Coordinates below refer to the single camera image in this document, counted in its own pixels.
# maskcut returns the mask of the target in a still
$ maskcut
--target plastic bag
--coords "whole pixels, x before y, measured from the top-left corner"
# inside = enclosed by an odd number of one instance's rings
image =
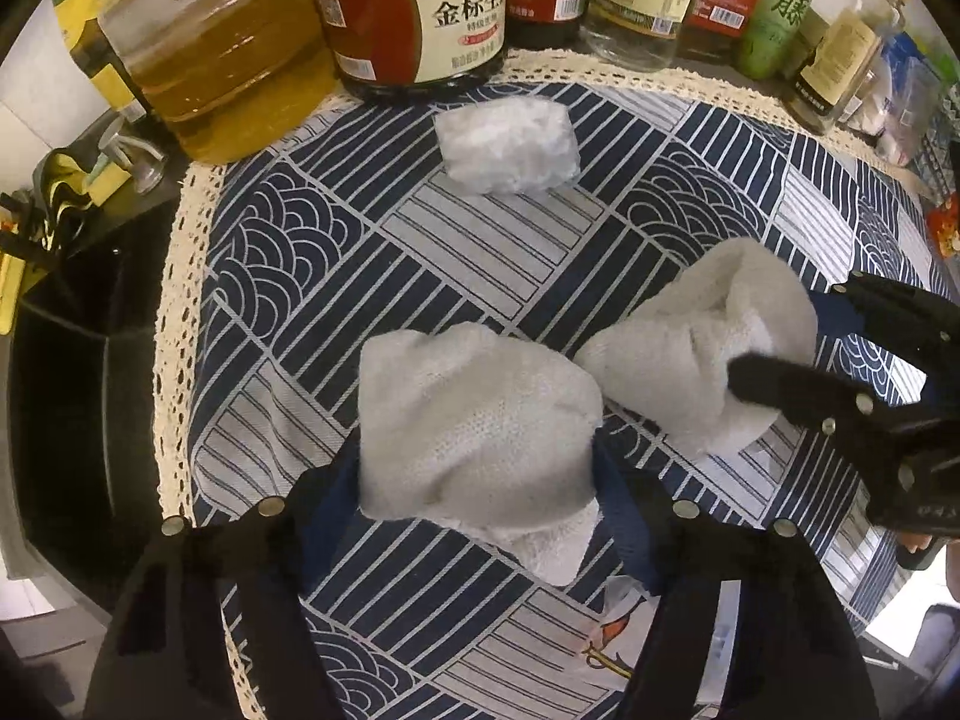
[[[920,139],[940,101],[942,83],[923,59],[906,61],[906,79],[887,111],[877,156],[892,165],[906,165],[920,150]]]
[[[906,32],[895,35],[884,44],[871,65],[874,78],[866,83],[867,89],[863,89],[861,84],[851,100],[851,105],[855,100],[863,100],[863,103],[846,121],[849,129],[859,130],[866,135],[880,135],[883,132],[887,113],[906,85],[907,61],[910,57],[922,59],[923,54]]]

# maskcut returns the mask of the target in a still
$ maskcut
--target sink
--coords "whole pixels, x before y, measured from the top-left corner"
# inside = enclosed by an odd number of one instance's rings
[[[128,184],[107,201],[80,250],[23,293],[11,342],[8,424],[25,536],[107,611],[160,523],[152,363],[182,170],[174,174],[147,199]]]

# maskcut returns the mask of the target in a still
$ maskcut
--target white wall tile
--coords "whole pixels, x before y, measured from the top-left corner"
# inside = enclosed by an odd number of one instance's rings
[[[43,0],[0,65],[0,103],[48,146],[67,146],[107,111],[107,100],[80,71]]]
[[[50,147],[0,103],[0,191],[32,185],[34,167]]]

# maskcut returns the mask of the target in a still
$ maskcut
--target blue and white patterned tablecloth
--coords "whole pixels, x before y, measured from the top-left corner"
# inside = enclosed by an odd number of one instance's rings
[[[583,168],[575,184],[460,196],[433,132],[441,104],[322,114],[229,169],[190,422],[198,522],[287,493],[333,456],[357,423],[371,335],[483,322],[572,356],[733,236],[764,242],[815,290],[860,269],[947,294],[918,202],[863,162],[664,94],[541,84],[469,98],[526,94],[568,105]],[[817,362],[891,402],[917,399],[923,384],[860,338],[822,340]],[[858,478],[823,436],[781,421],[739,457],[694,464],[616,406],[606,426],[620,451],[714,517],[794,520],[854,627],[875,614],[893,541],[866,522]],[[616,706],[617,693],[560,675],[620,567],[602,523],[563,589],[423,521],[357,515],[339,554],[304,613],[355,720],[594,720]],[[232,597],[224,613],[236,621]],[[234,634],[243,655],[242,624]]]

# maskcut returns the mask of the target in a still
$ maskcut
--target metal screw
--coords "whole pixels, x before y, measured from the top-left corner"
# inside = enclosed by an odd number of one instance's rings
[[[693,501],[676,501],[673,505],[673,512],[680,519],[696,519],[700,514],[700,507]]]
[[[871,415],[874,412],[874,399],[865,392],[858,392],[856,394],[856,410],[863,415]]]
[[[172,517],[167,517],[163,520],[163,524],[160,525],[160,533],[163,533],[165,536],[176,536],[176,534],[182,532],[185,527],[186,520],[179,514],[174,514]]]
[[[899,469],[896,470],[896,480],[901,483],[901,488],[904,488],[904,492],[909,493],[915,481],[913,469],[906,463],[902,464]]]
[[[280,514],[286,507],[287,504],[280,495],[271,495],[269,498],[264,498],[260,501],[256,505],[256,510],[260,513],[261,517],[276,517],[277,514]]]
[[[798,533],[797,526],[788,519],[778,519],[774,522],[774,533],[784,538],[794,538]]]

